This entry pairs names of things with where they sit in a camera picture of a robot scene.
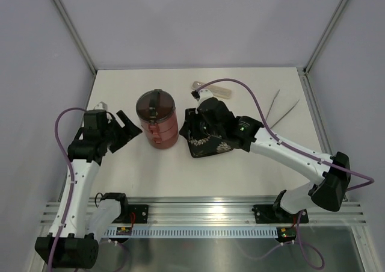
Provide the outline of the left aluminium post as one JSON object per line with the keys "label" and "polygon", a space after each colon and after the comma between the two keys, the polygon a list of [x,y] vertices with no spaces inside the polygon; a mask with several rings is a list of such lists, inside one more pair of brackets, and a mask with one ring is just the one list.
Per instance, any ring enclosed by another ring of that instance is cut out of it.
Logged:
{"label": "left aluminium post", "polygon": [[84,42],[82,41],[82,38],[80,37],[78,31],[76,30],[76,27],[73,23],[73,20],[70,18],[69,13],[67,12],[67,8],[64,5],[63,0],[51,0],[54,7],[56,8],[61,20],[63,21],[64,25],[66,26],[74,44],[76,45],[79,53],[81,54],[82,58],[84,59],[88,69],[93,74],[93,76],[96,76],[97,74],[97,68],[87,51],[87,48],[84,45]]}

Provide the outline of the metal food tongs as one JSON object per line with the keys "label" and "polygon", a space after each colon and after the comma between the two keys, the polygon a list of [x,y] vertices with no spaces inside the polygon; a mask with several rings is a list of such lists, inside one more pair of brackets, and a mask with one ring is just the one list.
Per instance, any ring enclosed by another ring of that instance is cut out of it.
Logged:
{"label": "metal food tongs", "polygon": [[293,94],[279,89],[273,97],[271,105],[265,116],[270,128],[287,116],[299,103],[300,99]]}

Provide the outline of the pink bowl with handles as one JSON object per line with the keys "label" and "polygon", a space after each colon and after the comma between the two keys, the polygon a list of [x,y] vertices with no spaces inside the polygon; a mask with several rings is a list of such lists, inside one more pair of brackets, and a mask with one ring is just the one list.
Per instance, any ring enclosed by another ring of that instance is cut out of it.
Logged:
{"label": "pink bowl with handles", "polygon": [[157,124],[157,123],[146,123],[143,125],[143,129],[147,138],[150,141],[161,142],[167,141],[173,138],[177,134],[177,123],[172,125],[169,124]]}

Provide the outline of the aluminium front rail frame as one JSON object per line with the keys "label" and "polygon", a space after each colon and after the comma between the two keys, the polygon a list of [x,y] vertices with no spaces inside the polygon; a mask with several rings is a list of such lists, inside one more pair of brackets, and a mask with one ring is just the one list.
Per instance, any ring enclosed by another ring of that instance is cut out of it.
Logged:
{"label": "aluminium front rail frame", "polygon": [[[252,208],[273,203],[275,197],[130,197],[131,205],[148,205],[149,226],[255,226]],[[366,226],[358,202],[343,202],[338,212],[307,208],[305,226]]]}

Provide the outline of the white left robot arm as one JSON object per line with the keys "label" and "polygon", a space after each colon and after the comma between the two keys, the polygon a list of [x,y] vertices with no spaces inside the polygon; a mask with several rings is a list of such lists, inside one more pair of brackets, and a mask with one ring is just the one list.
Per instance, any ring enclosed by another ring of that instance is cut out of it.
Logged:
{"label": "white left robot arm", "polygon": [[103,194],[97,210],[87,217],[91,188],[103,157],[120,150],[141,132],[122,110],[112,114],[99,108],[83,111],[83,125],[67,149],[55,135],[67,163],[66,183],[48,234],[35,242],[35,251],[48,271],[91,269],[99,243],[112,224],[127,225],[132,233],[135,224],[147,223],[148,206],[130,204],[124,193]]}

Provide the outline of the grey transparent lid red handles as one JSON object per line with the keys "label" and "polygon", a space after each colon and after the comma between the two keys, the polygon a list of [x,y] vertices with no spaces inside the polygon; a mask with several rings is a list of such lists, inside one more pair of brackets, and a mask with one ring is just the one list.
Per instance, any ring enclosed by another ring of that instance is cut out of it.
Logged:
{"label": "grey transparent lid red handles", "polygon": [[154,89],[144,93],[136,103],[138,118],[161,119],[176,111],[175,101],[170,93]]}

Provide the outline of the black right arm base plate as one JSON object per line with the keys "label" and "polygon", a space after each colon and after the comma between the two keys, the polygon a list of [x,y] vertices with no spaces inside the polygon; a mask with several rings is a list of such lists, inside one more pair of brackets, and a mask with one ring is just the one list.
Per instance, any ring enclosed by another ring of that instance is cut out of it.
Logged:
{"label": "black right arm base plate", "polygon": [[251,210],[257,224],[294,224],[299,216],[301,224],[309,222],[307,211],[304,214],[290,214],[281,208],[274,208],[273,204],[254,205]]}

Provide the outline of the black floral square plate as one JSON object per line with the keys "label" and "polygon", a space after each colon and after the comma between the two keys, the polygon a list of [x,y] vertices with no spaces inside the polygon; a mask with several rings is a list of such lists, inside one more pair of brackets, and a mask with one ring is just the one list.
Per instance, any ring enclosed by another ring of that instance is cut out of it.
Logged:
{"label": "black floral square plate", "polygon": [[204,136],[203,138],[188,136],[187,143],[193,158],[204,158],[233,150],[224,140],[210,136]]}

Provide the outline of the right aluminium post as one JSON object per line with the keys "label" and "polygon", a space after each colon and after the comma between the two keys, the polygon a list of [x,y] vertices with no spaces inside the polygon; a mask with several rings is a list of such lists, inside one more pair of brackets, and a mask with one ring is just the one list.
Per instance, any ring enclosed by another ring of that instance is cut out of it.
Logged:
{"label": "right aluminium post", "polygon": [[329,38],[331,37],[334,30],[336,29],[339,21],[341,20],[345,10],[348,7],[350,1],[351,0],[339,0],[336,8],[334,9],[333,14],[331,15],[330,20],[328,21],[324,31],[322,32],[321,37],[318,40],[309,60],[307,61],[306,65],[303,67],[303,73],[305,76],[308,76],[310,74],[310,71],[314,67],[316,61],[318,60],[323,49],[325,48],[326,44],[328,43]]}

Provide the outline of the beige cutlery case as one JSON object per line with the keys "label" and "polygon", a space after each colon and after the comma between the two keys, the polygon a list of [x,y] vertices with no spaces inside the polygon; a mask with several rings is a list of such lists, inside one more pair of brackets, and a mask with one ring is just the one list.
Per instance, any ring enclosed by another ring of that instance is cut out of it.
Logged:
{"label": "beige cutlery case", "polygon": [[219,97],[222,99],[230,99],[232,97],[232,91],[228,88],[223,88],[218,85],[209,85],[207,87],[202,88],[205,85],[204,82],[194,81],[191,84],[192,90],[209,90],[215,97]]}

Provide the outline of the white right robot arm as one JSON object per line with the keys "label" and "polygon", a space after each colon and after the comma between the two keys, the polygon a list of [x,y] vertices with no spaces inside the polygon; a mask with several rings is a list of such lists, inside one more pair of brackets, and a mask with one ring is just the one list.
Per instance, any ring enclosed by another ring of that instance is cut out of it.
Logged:
{"label": "white right robot arm", "polygon": [[294,190],[281,191],[271,206],[259,210],[260,214],[284,223],[312,207],[330,212],[340,210],[351,180],[346,154],[318,153],[279,139],[266,124],[249,116],[234,116],[209,90],[193,94],[198,105],[185,110],[179,131],[193,158],[239,149],[273,159],[309,180]]}

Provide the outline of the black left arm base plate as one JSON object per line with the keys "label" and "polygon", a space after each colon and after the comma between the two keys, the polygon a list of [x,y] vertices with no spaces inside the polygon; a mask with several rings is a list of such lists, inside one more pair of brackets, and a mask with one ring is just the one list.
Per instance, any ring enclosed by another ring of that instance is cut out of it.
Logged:
{"label": "black left arm base plate", "polygon": [[149,205],[128,204],[120,215],[112,222],[116,224],[147,224],[149,216]]}

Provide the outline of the dark pink bowl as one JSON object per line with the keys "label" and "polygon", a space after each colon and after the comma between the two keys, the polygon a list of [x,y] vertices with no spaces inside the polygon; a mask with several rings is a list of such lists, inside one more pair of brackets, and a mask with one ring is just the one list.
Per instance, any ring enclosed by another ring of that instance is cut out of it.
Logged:
{"label": "dark pink bowl", "polygon": [[149,143],[156,149],[169,149],[176,144],[178,137],[178,135],[174,135],[166,140],[159,137],[152,137],[149,139]]}

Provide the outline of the aluminium post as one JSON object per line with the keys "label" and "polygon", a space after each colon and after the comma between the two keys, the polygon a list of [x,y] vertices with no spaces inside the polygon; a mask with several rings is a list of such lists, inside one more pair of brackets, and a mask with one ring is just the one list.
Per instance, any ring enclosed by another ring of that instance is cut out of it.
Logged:
{"label": "aluminium post", "polygon": [[87,51],[87,48],[84,45],[84,42],[82,41],[82,38],[80,37],[78,31],[76,30],[76,27],[73,23],[73,20],[70,18],[69,13],[67,12],[67,8],[64,5],[63,0],[51,0],[54,7],[56,8],[61,20],[63,21],[64,25],[66,26],[74,44],[76,45],[79,53],[81,54],[82,58],[84,59],[88,69],[93,74],[93,76],[96,76],[97,74],[97,68]]}
{"label": "aluminium post", "polygon": [[323,49],[325,48],[326,44],[328,43],[329,38],[331,37],[334,30],[336,29],[339,21],[341,20],[345,10],[348,7],[350,1],[351,0],[339,0],[336,8],[334,9],[333,14],[331,15],[330,20],[328,21],[324,31],[322,32],[321,37],[318,40],[309,60],[307,61],[306,65],[303,67],[303,73],[305,76],[308,76],[310,74],[310,71],[314,67],[316,61],[318,60]]}

